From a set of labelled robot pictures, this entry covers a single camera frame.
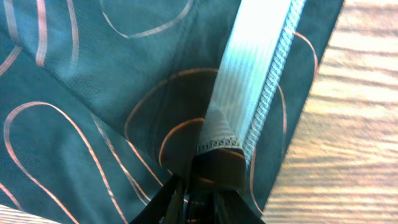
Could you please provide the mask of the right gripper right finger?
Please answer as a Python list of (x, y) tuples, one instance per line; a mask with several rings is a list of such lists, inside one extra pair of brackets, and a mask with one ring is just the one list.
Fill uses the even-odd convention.
[(215, 224), (264, 224), (236, 190), (214, 191)]

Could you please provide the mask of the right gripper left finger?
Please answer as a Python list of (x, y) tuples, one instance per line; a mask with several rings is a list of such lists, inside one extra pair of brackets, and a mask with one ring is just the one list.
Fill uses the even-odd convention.
[(181, 224), (184, 191), (182, 179), (173, 175), (130, 224)]

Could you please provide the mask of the black orange patterned t-shirt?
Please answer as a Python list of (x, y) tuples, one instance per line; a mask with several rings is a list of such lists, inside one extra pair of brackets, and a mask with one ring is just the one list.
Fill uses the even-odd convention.
[(1, 204), (130, 223), (167, 181), (261, 218), (342, 1), (1, 1)]

